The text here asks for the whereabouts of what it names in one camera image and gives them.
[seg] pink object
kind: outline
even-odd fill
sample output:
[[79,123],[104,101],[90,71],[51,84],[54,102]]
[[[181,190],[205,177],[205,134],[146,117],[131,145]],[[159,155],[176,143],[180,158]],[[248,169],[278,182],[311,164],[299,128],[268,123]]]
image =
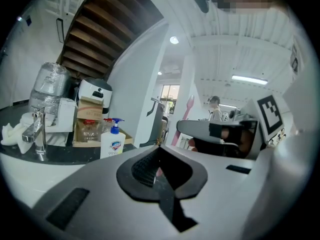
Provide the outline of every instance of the pink object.
[[[189,100],[188,100],[188,102],[186,103],[186,111],[185,111],[185,113],[183,115],[182,120],[186,120],[187,119],[189,111],[194,106],[194,103],[195,103],[195,96],[191,95]],[[180,132],[176,131],[175,134],[174,134],[174,137],[173,137],[171,145],[175,146],[177,144],[177,142],[178,142],[179,137],[180,137]]]

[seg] blue label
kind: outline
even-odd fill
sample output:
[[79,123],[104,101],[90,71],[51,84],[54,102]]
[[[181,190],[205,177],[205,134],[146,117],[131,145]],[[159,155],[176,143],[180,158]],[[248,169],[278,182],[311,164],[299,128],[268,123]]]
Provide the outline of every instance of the blue label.
[[111,148],[116,151],[118,148],[121,147],[121,141],[114,141],[111,143]]

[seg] window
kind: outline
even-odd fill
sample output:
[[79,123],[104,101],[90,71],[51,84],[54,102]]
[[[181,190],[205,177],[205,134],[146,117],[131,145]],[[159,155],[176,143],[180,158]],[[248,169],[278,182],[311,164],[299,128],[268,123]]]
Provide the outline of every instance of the window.
[[180,85],[164,85],[160,101],[164,104],[164,113],[173,114],[176,107]]

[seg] black countertop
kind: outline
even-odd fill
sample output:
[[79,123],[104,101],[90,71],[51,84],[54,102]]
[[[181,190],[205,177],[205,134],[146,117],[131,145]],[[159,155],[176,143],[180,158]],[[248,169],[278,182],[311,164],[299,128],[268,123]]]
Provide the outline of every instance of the black countertop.
[[[11,124],[12,127],[20,122],[21,116],[28,112],[28,103],[19,104],[0,110],[0,126]],[[48,145],[45,156],[35,152],[35,144],[25,153],[21,154],[18,145],[5,146],[0,144],[0,153],[28,162],[49,165],[84,165],[100,159],[100,147],[73,147],[73,133],[70,132],[66,146]],[[125,144],[123,152],[135,149],[132,144]]]

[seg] ceiling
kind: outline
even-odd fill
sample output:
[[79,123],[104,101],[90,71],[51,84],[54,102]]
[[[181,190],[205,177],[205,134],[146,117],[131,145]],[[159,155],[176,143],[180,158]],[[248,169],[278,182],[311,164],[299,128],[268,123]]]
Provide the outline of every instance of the ceiling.
[[[241,108],[249,99],[269,91],[282,112],[289,110],[282,94],[292,79],[293,38],[284,13],[269,9],[229,14],[210,3],[204,14],[194,0],[151,1],[172,26],[172,35],[182,41],[175,49],[189,47],[194,54],[195,84],[203,103],[217,95],[221,103]],[[233,74],[266,79],[268,84],[232,81]]]

